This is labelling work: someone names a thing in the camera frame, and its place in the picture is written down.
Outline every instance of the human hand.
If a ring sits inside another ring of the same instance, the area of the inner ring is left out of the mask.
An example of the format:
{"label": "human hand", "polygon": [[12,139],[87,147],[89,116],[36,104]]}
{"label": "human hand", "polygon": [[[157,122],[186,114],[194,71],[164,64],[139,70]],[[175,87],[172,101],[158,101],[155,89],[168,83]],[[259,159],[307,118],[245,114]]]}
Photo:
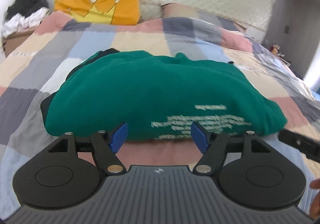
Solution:
{"label": "human hand", "polygon": [[[320,189],[320,179],[310,183],[311,189]],[[310,206],[309,216],[314,220],[320,217],[320,192],[315,196]]]}

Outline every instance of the black circular motor housing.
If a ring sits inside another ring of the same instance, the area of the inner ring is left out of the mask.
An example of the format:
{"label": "black circular motor housing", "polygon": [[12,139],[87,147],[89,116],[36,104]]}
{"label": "black circular motor housing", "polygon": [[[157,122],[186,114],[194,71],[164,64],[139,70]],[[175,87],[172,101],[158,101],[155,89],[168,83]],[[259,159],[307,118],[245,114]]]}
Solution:
{"label": "black circular motor housing", "polygon": [[306,187],[302,171],[271,147],[246,151],[221,169],[218,182],[232,200],[262,210],[297,205]]}
{"label": "black circular motor housing", "polygon": [[77,157],[74,146],[74,139],[65,136],[16,172],[12,185],[21,204],[64,208],[92,196],[100,185],[100,173],[94,165]]}

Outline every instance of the patchwork quilt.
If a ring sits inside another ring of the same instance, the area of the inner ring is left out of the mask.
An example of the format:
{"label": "patchwork quilt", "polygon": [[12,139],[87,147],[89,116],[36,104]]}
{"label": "patchwork quilt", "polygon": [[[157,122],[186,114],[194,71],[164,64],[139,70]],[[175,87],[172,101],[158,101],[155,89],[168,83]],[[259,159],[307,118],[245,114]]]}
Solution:
{"label": "patchwork quilt", "polygon": [[[0,64],[0,218],[18,209],[12,189],[16,170],[56,137],[44,129],[40,103],[57,91],[68,73],[100,50],[145,50],[152,55],[184,53],[191,60],[233,61],[250,83],[275,101],[286,129],[320,140],[320,102],[303,81],[268,50],[242,33],[194,18],[162,18],[136,26],[77,23],[62,12],[46,18]],[[308,183],[320,177],[318,163],[280,143],[265,140],[302,169]],[[192,166],[201,157],[191,140],[127,142],[117,154],[131,164]],[[79,154],[87,160],[89,155]],[[306,190],[300,208],[308,212],[315,191]]]}

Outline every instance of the yellow crown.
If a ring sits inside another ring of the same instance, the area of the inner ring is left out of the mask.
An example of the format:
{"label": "yellow crown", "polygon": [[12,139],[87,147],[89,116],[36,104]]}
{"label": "yellow crown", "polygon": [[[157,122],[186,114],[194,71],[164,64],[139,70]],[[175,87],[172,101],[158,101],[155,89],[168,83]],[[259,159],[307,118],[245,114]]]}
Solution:
{"label": "yellow crown", "polygon": [[88,10],[88,13],[85,16],[78,14],[77,12],[69,9],[68,11],[71,13],[72,17],[78,22],[93,22],[93,23],[103,23],[103,24],[111,24],[113,16],[116,11],[116,5],[120,2],[120,0],[115,0],[114,5],[108,12],[101,12],[95,3],[97,0],[89,0],[92,3],[92,7]]}

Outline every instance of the folded green garment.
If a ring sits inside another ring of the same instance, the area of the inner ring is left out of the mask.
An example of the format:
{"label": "folded green garment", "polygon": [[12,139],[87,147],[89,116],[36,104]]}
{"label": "folded green garment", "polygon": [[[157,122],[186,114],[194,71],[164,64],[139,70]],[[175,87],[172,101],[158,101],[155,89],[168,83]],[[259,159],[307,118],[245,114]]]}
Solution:
{"label": "folded green garment", "polygon": [[210,60],[152,56],[145,51],[84,62],[41,104],[47,132],[89,136],[129,124],[128,140],[190,138],[192,122],[230,135],[268,135],[287,120],[235,66]]}

